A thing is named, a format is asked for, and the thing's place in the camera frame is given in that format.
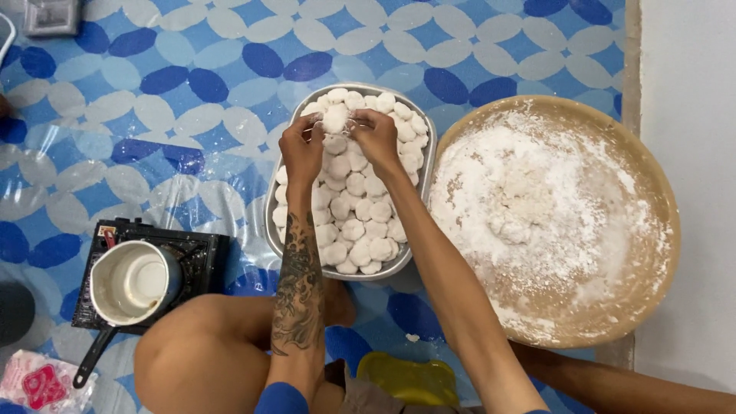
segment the hand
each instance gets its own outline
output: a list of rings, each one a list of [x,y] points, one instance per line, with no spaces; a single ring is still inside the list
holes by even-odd
[[[373,109],[355,111],[356,125],[350,131],[363,150],[363,155],[373,164],[373,171],[384,182],[392,174],[403,172],[396,150],[396,125],[394,119]]]
[[[312,115],[300,117],[283,131],[278,142],[289,177],[287,197],[309,192],[322,169],[322,140],[325,139],[322,124],[317,122],[311,131],[304,131],[312,125],[313,119]]]

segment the white wall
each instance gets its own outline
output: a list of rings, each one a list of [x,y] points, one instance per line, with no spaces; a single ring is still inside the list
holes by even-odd
[[[736,1],[641,3],[641,138],[675,191],[682,255],[636,371],[736,393]]]

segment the red logo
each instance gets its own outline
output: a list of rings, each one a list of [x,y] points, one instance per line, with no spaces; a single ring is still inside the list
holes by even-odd
[[[28,407],[33,410],[40,410],[66,397],[66,389],[51,365],[44,365],[38,371],[29,373],[23,378],[22,384],[23,391],[28,395]]]

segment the black pan handle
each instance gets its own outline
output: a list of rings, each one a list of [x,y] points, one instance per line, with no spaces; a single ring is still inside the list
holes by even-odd
[[[99,330],[97,338],[95,338],[92,343],[90,350],[87,351],[82,363],[79,364],[79,369],[77,369],[77,375],[74,376],[74,381],[71,382],[74,388],[79,390],[87,384],[87,380],[89,379],[90,374],[92,374],[95,365],[97,365],[97,361],[99,361],[102,353],[105,352],[107,346],[110,345],[110,341],[113,340],[113,337],[119,330],[120,326],[112,326],[109,323],[103,325],[102,329]]]

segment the yellow container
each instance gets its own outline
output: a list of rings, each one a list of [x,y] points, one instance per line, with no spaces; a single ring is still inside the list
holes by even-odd
[[[460,405],[453,369],[435,359],[420,364],[369,352],[358,364],[357,377],[408,405]]]

